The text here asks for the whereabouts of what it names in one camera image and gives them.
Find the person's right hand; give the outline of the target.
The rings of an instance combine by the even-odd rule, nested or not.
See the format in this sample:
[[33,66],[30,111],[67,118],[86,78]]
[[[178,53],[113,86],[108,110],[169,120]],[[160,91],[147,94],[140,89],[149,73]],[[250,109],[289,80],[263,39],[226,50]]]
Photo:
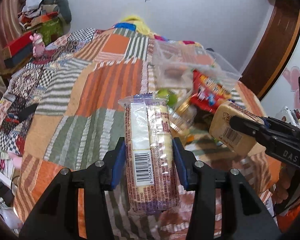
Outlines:
[[289,168],[286,165],[281,167],[279,173],[279,180],[275,184],[275,190],[272,195],[272,199],[275,202],[275,204],[280,204],[284,200],[287,200],[289,196],[287,190],[290,188],[292,176],[293,175],[291,174]]

